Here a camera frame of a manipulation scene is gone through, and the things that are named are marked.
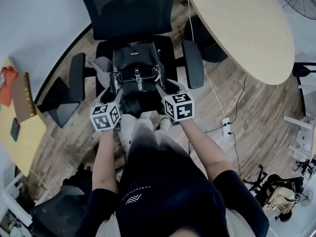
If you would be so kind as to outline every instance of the notebook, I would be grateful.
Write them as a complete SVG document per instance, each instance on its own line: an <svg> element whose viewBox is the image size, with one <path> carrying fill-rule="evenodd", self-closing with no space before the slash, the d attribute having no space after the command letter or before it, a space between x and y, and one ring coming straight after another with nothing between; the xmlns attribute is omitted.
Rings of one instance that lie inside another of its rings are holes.
<svg viewBox="0 0 316 237"><path fill-rule="evenodd" d="M28 73L18 76L11 86L11 93L18 123L36 115Z"/></svg>

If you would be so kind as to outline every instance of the black t-shirt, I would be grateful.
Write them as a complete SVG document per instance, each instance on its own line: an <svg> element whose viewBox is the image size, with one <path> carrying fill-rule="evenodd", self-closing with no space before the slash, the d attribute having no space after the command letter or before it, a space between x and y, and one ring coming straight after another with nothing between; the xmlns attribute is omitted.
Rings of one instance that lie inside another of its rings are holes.
<svg viewBox="0 0 316 237"><path fill-rule="evenodd" d="M229 236L225 208L243 216L257 237L269 221L260 204L234 171L210 182L191 158L169 152L141 150L129 157L120 195L104 189L89 198L78 237L95 236L116 212L122 237L168 237L182 227L198 236Z"/></svg>

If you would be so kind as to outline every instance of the desk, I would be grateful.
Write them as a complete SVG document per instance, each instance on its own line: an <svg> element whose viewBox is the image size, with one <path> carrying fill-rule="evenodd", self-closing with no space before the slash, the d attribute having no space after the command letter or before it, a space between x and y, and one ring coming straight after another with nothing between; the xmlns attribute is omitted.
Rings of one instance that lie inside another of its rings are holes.
<svg viewBox="0 0 316 237"><path fill-rule="evenodd" d="M11 61L6 59L4 66L12 65ZM18 140L15 142L11 136L12 122L15 118L13 101L10 107L2 105L0 110L0 143L25 176L30 173L33 158L46 131L44 118L38 109L37 113L20 124Z"/></svg>
<svg viewBox="0 0 316 237"><path fill-rule="evenodd" d="M294 64L292 32L277 0L190 0L201 21L241 69L283 83Z"/></svg>

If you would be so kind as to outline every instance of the round table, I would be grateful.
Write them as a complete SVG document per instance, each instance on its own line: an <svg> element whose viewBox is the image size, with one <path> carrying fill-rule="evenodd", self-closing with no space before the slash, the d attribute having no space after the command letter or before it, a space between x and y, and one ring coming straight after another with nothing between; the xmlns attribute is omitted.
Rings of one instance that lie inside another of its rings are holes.
<svg viewBox="0 0 316 237"><path fill-rule="evenodd" d="M294 64L292 32L277 0L190 0L220 47L266 84L283 83Z"/></svg>

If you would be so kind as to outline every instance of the chair backrest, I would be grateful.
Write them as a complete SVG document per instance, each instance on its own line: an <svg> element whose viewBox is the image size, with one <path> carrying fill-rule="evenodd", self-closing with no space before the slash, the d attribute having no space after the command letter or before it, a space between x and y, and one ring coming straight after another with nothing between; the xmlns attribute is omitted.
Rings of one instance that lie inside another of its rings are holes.
<svg viewBox="0 0 316 237"><path fill-rule="evenodd" d="M295 196L299 197L302 192L303 186L303 177L295 177L290 179L281 179L273 181L271 186L280 186L292 190L295 193Z"/></svg>
<svg viewBox="0 0 316 237"><path fill-rule="evenodd" d="M74 237L84 212L78 196L65 196L59 192L52 199L35 206L30 215L57 237Z"/></svg>
<svg viewBox="0 0 316 237"><path fill-rule="evenodd" d="M92 22L94 39L172 31L174 0L83 0Z"/></svg>

